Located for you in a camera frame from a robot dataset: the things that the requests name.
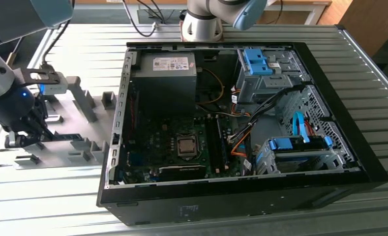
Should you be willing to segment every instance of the motherboard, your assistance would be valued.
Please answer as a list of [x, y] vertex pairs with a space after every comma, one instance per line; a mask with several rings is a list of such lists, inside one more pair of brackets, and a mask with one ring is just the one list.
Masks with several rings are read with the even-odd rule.
[[172, 117], [140, 121], [130, 138], [130, 183], [240, 176], [240, 159], [230, 155], [228, 116]]

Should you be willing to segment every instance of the slotted metal table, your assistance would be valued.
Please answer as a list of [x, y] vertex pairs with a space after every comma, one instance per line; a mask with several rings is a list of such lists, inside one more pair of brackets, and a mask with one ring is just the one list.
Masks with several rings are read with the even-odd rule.
[[[151, 26], [140, 27], [148, 32]], [[30, 67], [55, 38], [50, 30]], [[226, 27], [227, 41], [306, 42], [388, 171], [388, 79], [346, 30], [335, 26]], [[118, 90], [126, 43], [179, 41], [179, 25], [142, 38], [131, 25], [70, 25], [47, 59], [79, 75], [92, 95]], [[14, 157], [3, 157], [8, 164]], [[0, 165], [0, 235], [388, 235], [388, 183], [319, 210], [127, 227], [95, 205], [100, 166], [15, 170]]]

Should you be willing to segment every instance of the sticker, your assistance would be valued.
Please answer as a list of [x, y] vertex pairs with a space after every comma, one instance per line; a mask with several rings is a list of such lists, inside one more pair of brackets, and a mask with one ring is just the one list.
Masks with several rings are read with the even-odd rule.
[[232, 95], [232, 103], [238, 104], [238, 96]]
[[199, 213], [199, 205], [194, 205], [194, 206], [180, 206], [179, 207], [179, 216], [180, 217], [194, 217], [198, 215]]
[[155, 58], [154, 71], [190, 70], [188, 58]]
[[268, 63], [270, 67], [282, 68], [279, 63]]
[[247, 159], [244, 161], [244, 166], [248, 168], [248, 170], [251, 170], [252, 164]]

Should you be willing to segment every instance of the wooden cabinet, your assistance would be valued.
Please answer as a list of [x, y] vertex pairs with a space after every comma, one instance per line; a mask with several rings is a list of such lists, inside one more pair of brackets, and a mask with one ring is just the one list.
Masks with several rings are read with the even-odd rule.
[[388, 40], [388, 0], [334, 0], [319, 24], [343, 25], [374, 56]]

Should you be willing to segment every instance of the black cable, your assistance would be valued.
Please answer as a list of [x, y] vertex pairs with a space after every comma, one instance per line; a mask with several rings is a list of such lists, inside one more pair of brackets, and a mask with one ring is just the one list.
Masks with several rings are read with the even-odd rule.
[[[158, 18], [156, 16], [154, 16], [154, 15], [148, 12], [148, 10], [144, 9], [144, 11], [146, 11], [146, 13], [147, 13], [152, 18]], [[175, 10], [172, 10], [172, 12], [171, 12], [171, 14], [170, 14], [170, 17], [166, 19], [166, 21], [172, 17], [174, 13], [175, 13]]]
[[246, 154], [247, 154], [247, 160], [251, 162], [251, 173], [250, 175], [255, 175], [255, 169], [256, 169], [256, 156], [252, 155], [252, 147], [251, 147], [251, 135], [247, 136], [244, 139], [244, 145], [246, 145]]
[[[210, 100], [210, 101], [214, 100], [214, 98], [212, 98], [212, 94], [211, 94], [211, 93], [208, 93], [208, 100]], [[222, 109], [222, 107], [220, 107], [215, 102], [214, 102], [214, 106], [218, 108], [218, 111], [224, 112], [224, 110]]]
[[148, 37], [152, 36], [152, 34], [155, 33], [155, 31], [156, 31], [156, 26], [154, 26], [154, 30], [151, 31], [150, 34], [143, 34], [142, 31], [139, 30], [139, 28], [136, 27], [135, 22], [134, 22], [134, 20], [132, 20], [132, 16], [131, 16], [131, 13], [130, 13], [130, 10], [128, 10], [128, 6], [127, 6], [127, 3], [126, 3], [126, 0], [122, 0], [122, 1], [123, 1], [123, 4], [124, 4], [124, 9], [126, 9], [126, 12], [127, 12], [127, 15], [128, 15], [128, 18], [130, 18], [131, 24], [132, 24], [132, 26], [134, 26], [136, 32], [138, 32], [143, 37], [148, 38]]
[[142, 2], [142, 0], [136, 0], [143, 6], [146, 6], [147, 7], [147, 9], [148, 10], [151, 10], [152, 11], [152, 13], [158, 16], [158, 18], [160, 19], [160, 21], [162, 21], [162, 23], [164, 24], [164, 18], [162, 18], [160, 16], [159, 16], [159, 14], [154, 11], [154, 9], [144, 3], [144, 2]]
[[151, 1], [152, 1], [152, 3], [155, 4], [155, 6], [156, 6], [156, 8], [158, 8], [158, 11], [159, 11], [159, 13], [160, 13], [160, 16], [162, 16], [162, 19], [163, 19], [163, 24], [166, 24], [167, 21], [166, 21], [166, 18], [164, 18], [164, 16], [163, 16], [162, 10], [160, 10], [160, 8], [159, 8], [159, 6], [158, 6], [155, 0], [151, 0]]
[[278, 19], [274, 20], [274, 21], [271, 21], [271, 22], [268, 22], [268, 23], [266, 23], [267, 25], [268, 25], [268, 24], [272, 24], [274, 22], [275, 22], [275, 24], [276, 24], [276, 23], [279, 22], [279, 20], [280, 20], [282, 13], [283, 13], [283, 6], [284, 6], [283, 0], [280, 0], [280, 4], [282, 4], [282, 6], [280, 6], [280, 11], [279, 11]]
[[286, 88], [282, 91], [279, 91], [275, 95], [272, 95], [262, 104], [260, 106], [255, 109], [254, 113], [251, 114], [251, 117], [248, 119], [247, 125], [246, 127], [234, 134], [234, 136], [231, 137], [231, 140], [235, 140], [240, 135], [243, 135], [250, 129], [252, 129], [254, 125], [256, 124], [256, 122], [259, 121], [259, 117], [268, 112], [278, 104], [278, 101], [280, 100], [280, 98], [294, 92], [294, 91], [299, 91], [303, 90], [306, 85], [296, 85], [291, 88]]
[[18, 53], [18, 51], [20, 49], [20, 46], [22, 46], [22, 43], [23, 43], [23, 38], [24, 37], [19, 38], [18, 43], [16, 43], [16, 46], [15, 46], [15, 49], [12, 50], [11, 53]]
[[170, 17], [167, 18], [167, 20], [172, 17], [174, 13], [175, 13], [175, 9], [172, 10], [171, 15], [170, 15]]
[[[71, 1], [71, 4], [72, 4], [72, 7], [74, 7], [74, 9], [75, 9], [76, 0], [72, 0], [72, 1]], [[66, 24], [64, 24], [64, 26], [63, 26], [63, 29], [62, 29], [60, 33], [58, 34], [55, 40], [51, 42], [48, 49], [47, 49], [46, 52], [43, 53], [43, 64], [47, 64], [47, 55], [48, 55], [48, 53], [51, 52], [51, 50], [52, 50], [52, 48], [54, 48], [54, 45], [56, 44], [56, 42], [58, 42], [58, 40], [60, 39], [62, 35], [64, 34], [66, 29], [67, 29], [67, 27], [68, 27], [68, 25], [70, 25], [70, 22], [71, 22], [71, 19], [66, 22]]]

